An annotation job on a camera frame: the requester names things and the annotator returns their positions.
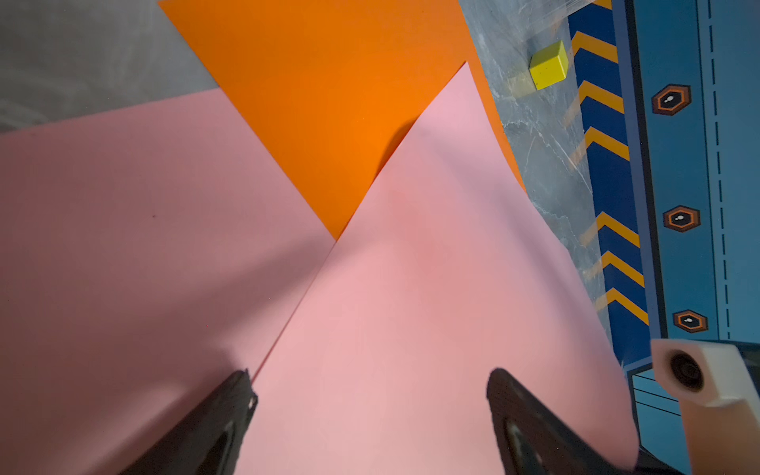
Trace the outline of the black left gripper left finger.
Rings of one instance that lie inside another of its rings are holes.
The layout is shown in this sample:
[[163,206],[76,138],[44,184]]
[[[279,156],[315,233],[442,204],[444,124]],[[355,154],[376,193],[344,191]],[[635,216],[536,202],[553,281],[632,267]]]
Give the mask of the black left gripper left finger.
[[247,370],[233,372],[125,474],[233,474],[258,398]]

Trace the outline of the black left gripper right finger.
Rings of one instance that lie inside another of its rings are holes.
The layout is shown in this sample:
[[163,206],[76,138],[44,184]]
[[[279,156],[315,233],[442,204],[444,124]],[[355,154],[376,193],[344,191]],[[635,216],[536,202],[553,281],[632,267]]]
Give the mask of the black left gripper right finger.
[[503,368],[489,376],[486,397],[507,474],[625,474],[582,441]]

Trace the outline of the pink paper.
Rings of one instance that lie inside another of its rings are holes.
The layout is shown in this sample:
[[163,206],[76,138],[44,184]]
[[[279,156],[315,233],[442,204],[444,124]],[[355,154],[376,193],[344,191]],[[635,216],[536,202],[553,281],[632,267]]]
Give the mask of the pink paper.
[[611,464],[635,465],[623,370],[464,66],[385,164],[255,377],[241,472],[500,474],[486,399],[497,368]]

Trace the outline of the pink paper underneath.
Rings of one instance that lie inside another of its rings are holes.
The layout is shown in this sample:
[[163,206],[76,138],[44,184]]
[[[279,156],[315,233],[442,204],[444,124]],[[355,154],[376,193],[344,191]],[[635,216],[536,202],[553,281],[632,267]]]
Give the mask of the pink paper underneath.
[[4,134],[2,472],[121,472],[261,366],[333,245],[218,89]]

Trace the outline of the orange curved paper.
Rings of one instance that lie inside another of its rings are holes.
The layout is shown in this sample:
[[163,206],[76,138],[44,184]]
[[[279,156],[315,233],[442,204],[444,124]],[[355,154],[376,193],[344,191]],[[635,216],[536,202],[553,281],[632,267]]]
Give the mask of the orange curved paper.
[[338,237],[417,118],[469,67],[515,157],[456,1],[164,1],[163,13]]

